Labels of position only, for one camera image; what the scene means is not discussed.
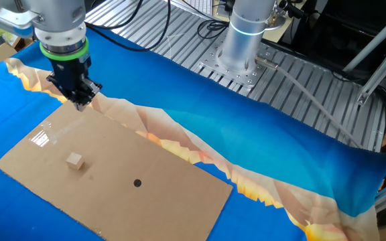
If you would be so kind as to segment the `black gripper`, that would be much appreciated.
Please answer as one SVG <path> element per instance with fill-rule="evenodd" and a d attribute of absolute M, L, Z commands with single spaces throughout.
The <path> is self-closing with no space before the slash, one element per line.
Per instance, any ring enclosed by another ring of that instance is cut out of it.
<path fill-rule="evenodd" d="M 72 60 L 54 60 L 48 58 L 53 72 L 47 77 L 76 110 L 84 110 L 91 103 L 102 85 L 88 79 L 91 58 L 88 53 Z"/>

